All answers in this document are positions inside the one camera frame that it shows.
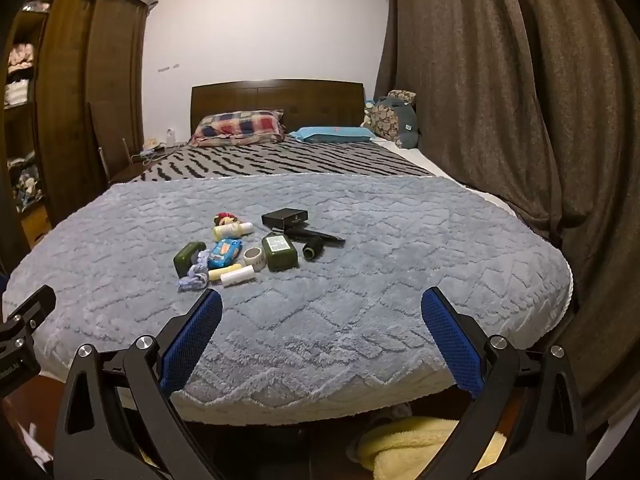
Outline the brown curtain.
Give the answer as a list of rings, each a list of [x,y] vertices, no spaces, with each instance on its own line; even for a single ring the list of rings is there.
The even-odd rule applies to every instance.
[[[596,429],[639,390],[639,38],[616,0],[390,0],[378,92],[420,150],[562,252],[562,330]]]

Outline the white tape roll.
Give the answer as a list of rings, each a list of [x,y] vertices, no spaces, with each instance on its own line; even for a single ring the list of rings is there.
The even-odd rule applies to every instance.
[[[244,266],[251,266],[255,272],[260,272],[266,265],[267,259],[261,247],[254,246],[243,252]]]

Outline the yellow white lotion bottle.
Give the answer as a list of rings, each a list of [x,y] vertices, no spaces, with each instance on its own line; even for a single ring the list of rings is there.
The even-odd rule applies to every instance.
[[[235,240],[244,235],[252,234],[254,229],[253,223],[235,221],[215,226],[213,228],[213,236],[216,242],[220,242],[226,238],[233,238]]]

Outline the light blue pillow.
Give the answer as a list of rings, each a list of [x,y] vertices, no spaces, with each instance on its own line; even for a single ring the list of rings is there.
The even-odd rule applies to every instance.
[[[374,133],[364,127],[303,127],[290,133],[290,137],[303,143],[368,142]]]

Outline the brown wooden wardrobe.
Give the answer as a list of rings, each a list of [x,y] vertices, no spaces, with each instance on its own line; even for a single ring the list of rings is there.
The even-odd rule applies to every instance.
[[[51,224],[100,196],[107,176],[98,127],[130,151],[142,147],[141,74],[148,7],[138,0],[53,0],[36,47],[30,120]]]

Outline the grey fluffy blanket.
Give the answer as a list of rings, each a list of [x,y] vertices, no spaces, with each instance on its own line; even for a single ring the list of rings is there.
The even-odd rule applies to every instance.
[[[314,230],[343,245],[221,287],[221,323],[176,397],[186,418],[289,424],[448,388],[421,318],[430,287],[520,348],[570,306],[570,266],[509,211],[445,178],[348,174],[116,185],[43,237],[12,272],[3,305],[52,287],[56,306],[36,350],[44,370],[65,377],[82,344],[127,347],[192,306],[174,257],[210,242],[215,214],[255,223],[285,207],[306,210]]]

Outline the black flat box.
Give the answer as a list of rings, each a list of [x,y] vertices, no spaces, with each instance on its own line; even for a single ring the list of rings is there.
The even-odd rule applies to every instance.
[[[296,208],[282,208],[262,215],[262,224],[272,230],[284,231],[304,224],[308,220],[308,211]]]

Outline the pale yellow tube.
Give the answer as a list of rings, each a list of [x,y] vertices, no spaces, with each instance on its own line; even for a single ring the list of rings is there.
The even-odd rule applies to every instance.
[[[225,266],[224,268],[213,269],[208,271],[208,280],[210,282],[216,283],[220,280],[220,278],[229,272],[233,272],[235,270],[241,269],[239,264],[232,264],[232,266]]]

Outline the black hair trimmer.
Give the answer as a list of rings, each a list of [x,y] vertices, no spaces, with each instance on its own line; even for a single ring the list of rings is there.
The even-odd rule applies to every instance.
[[[299,242],[320,238],[324,244],[332,246],[343,246],[345,244],[344,238],[304,228],[288,228],[284,231],[284,234],[291,240],[298,240]]]

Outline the large green bottle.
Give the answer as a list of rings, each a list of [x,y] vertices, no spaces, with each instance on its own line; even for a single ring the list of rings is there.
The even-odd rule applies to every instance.
[[[271,272],[280,272],[298,267],[297,250],[283,233],[269,233],[262,239],[267,266]]]

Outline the plaid red blue pillow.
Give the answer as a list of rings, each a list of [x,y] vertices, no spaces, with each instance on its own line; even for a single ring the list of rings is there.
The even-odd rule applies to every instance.
[[[204,117],[195,128],[192,148],[278,143],[284,140],[282,110],[237,110]]]

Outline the black striped bed sheet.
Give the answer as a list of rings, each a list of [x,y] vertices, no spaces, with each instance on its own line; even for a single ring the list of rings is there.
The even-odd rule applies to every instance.
[[[144,167],[139,181],[165,182],[268,174],[429,176],[431,171],[372,141],[279,143],[191,148],[180,146]]]

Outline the black cylinder cap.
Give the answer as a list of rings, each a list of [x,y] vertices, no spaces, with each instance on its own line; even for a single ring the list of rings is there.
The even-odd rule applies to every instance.
[[[303,247],[303,256],[306,261],[316,260],[323,252],[324,241],[320,236],[311,237]]]

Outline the small green bottle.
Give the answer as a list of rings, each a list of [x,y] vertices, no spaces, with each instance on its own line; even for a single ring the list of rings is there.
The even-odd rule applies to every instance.
[[[189,242],[174,255],[172,262],[179,278],[188,275],[191,266],[198,261],[198,254],[205,249],[203,242]]]

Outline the wooden bedside chair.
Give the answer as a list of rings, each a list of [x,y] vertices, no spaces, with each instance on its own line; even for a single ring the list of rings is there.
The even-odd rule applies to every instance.
[[[141,177],[152,164],[145,165],[140,157],[134,157],[136,139],[128,105],[92,101],[89,112],[107,184],[127,183]]]

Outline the red colourful small toy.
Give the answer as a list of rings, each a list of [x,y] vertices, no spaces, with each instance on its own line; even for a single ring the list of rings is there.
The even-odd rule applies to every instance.
[[[240,222],[240,219],[235,214],[230,214],[230,212],[220,212],[214,217],[214,226],[225,226],[236,222]]]

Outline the yellow fluffy towel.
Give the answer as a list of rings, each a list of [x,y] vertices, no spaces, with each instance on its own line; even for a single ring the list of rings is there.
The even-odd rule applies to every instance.
[[[457,420],[407,417],[366,432],[357,462],[375,479],[416,479],[458,426]]]

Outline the patterned plush cushion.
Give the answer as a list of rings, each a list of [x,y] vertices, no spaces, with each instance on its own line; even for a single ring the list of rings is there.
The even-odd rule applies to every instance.
[[[379,138],[394,142],[398,148],[417,148],[420,131],[414,102],[414,92],[390,90],[381,99],[364,103],[361,125]]]

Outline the blue wet wipes pack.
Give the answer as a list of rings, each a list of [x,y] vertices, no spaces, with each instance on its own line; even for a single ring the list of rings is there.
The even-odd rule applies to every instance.
[[[207,266],[209,270],[221,269],[231,266],[238,258],[242,249],[242,240],[239,238],[224,238],[215,244],[209,251]]]

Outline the brown wooden headboard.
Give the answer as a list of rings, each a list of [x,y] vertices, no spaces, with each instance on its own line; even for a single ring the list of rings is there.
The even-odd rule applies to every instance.
[[[360,82],[269,79],[203,84],[191,89],[190,127],[209,115],[235,110],[282,110],[288,131],[303,127],[357,127],[363,120]]]

